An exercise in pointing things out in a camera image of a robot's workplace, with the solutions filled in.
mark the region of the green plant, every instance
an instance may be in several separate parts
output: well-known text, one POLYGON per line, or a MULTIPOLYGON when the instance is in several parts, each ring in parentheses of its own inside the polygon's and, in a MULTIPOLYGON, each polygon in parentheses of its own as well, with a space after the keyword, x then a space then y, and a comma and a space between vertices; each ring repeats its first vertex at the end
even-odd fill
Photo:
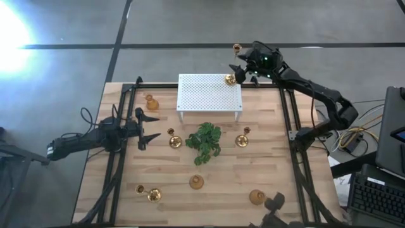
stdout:
POLYGON ((214 151, 214 156, 218 156, 221 152, 219 144, 221 128, 215 127, 211 123, 202 123, 199 126, 197 132, 190 134, 189 138, 185 140, 186 146, 198 150, 198 156, 194 159, 196 165, 207 163, 211 159, 211 150, 214 151))

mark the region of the wooden table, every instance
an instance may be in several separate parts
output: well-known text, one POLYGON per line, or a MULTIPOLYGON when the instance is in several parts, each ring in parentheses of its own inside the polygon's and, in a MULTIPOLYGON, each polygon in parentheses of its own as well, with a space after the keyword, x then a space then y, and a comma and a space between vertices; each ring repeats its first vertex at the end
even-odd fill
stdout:
MULTIPOLYGON (((118 106, 121 88, 122 83, 106 84, 97 121, 111 115, 112 104, 118 106)), ((296 92, 296 99, 302 126, 311 126, 311 98, 296 92)), ((233 113, 189 113, 181 124, 176 102, 177 89, 137 89, 135 107, 141 107, 147 116, 160 118, 158 122, 144 124, 145 134, 162 134, 151 141, 145 151, 137 149, 137 138, 128 141, 116 225, 246 226, 250 222, 259 225, 268 210, 263 205, 250 203, 249 193, 253 189, 262 190, 270 198, 277 192, 284 194, 285 204, 278 215, 285 222, 301 220, 278 89, 242 89, 243 112, 239 122, 235 122, 233 113), (159 110, 146 109, 146 94, 152 94, 159 101, 159 110), (184 142, 203 122, 221 127, 222 151, 209 163, 196 167, 193 161, 197 151, 185 145, 172 149, 166 131, 175 129, 175 135, 184 142), (239 148, 234 141, 244 127, 251 128, 247 135, 249 145, 239 148), (194 174, 204 177, 205 185, 200 190, 189 186, 194 174), (139 184, 146 189, 161 189, 161 201, 150 203, 146 194, 137 194, 135 187, 139 184)), ((89 155, 96 151, 99 149, 93 149, 89 155)), ((325 151, 311 148, 308 156, 318 196, 334 216, 341 219, 325 151)), ((74 222, 83 218, 100 196, 107 161, 108 154, 101 153, 87 162, 74 222)), ((106 218, 110 202, 111 199, 107 203, 106 218)), ((306 204, 313 220, 307 194, 306 204)))

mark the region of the floor tile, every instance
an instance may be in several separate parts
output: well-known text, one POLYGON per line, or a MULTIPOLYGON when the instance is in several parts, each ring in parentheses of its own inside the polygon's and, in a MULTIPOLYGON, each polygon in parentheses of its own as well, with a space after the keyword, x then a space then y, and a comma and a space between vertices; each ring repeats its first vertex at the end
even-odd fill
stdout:
POLYGON ((6 0, 0 43, 114 44, 125 0, 6 0))
POLYGON ((135 0, 123 43, 402 42, 391 0, 135 0))

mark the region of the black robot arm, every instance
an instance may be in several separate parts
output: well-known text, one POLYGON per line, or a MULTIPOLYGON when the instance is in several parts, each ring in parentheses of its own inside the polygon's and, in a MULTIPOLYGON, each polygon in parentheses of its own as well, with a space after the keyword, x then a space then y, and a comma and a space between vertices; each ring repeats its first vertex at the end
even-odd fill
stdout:
MULTIPOLYGON (((328 120, 314 127, 303 127, 299 129, 295 139, 292 141, 292 149, 296 153, 306 151, 313 144, 316 137, 322 136, 330 130, 344 130, 349 128, 358 116, 356 109, 350 101, 343 98, 339 91, 304 79, 296 71, 291 69, 288 64, 284 62, 283 56, 278 48, 270 48, 261 42, 255 41, 253 47, 245 54, 238 55, 238 58, 247 63, 244 69, 240 66, 230 65, 231 69, 235 72, 234 75, 238 84, 246 80, 246 73, 255 73, 258 77, 272 79, 273 83, 282 89, 297 90, 313 99, 321 101, 327 107, 328 120)), ((334 227, 346 227, 346 225, 339 222, 333 217, 330 211, 327 210, 315 191, 308 185, 306 178, 301 172, 298 172, 296 179, 305 188, 311 200, 318 206, 321 214, 328 223, 333 224, 334 227)), ((287 225, 274 215, 274 211, 280 209, 284 203, 284 197, 282 197, 281 201, 282 203, 276 203, 278 206, 273 206, 274 208, 266 206, 271 212, 263 218, 263 223, 260 227, 303 227, 302 224, 297 222, 287 225)))
POLYGON ((344 130, 350 127, 358 116, 358 112, 339 91, 326 88, 310 80, 302 78, 291 69, 278 48, 265 46, 255 41, 253 47, 245 54, 238 55, 247 64, 245 69, 230 65, 235 72, 236 81, 241 84, 246 80, 246 73, 255 73, 258 77, 272 79, 273 83, 284 89, 297 90, 318 101, 328 110, 329 119, 319 123, 315 128, 303 127, 297 134, 294 144, 299 151, 307 150, 316 137, 330 130, 344 130))
POLYGON ((147 117, 141 108, 135 109, 135 120, 128 121, 120 126, 120 119, 108 117, 100 121, 98 128, 90 132, 71 137, 59 137, 47 146, 47 158, 56 161, 65 158, 71 153, 104 147, 107 152, 118 152, 128 137, 139 137, 138 149, 145 150, 146 144, 160 133, 144 136, 143 122, 158 121, 158 118, 147 117))

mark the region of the white perforated platform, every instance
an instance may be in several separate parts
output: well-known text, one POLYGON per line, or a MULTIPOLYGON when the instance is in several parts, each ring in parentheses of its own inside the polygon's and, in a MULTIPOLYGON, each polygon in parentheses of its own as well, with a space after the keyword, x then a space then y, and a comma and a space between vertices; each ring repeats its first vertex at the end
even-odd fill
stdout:
POLYGON ((240 85, 227 85, 225 74, 178 75, 177 111, 182 122, 185 111, 242 112, 240 85))

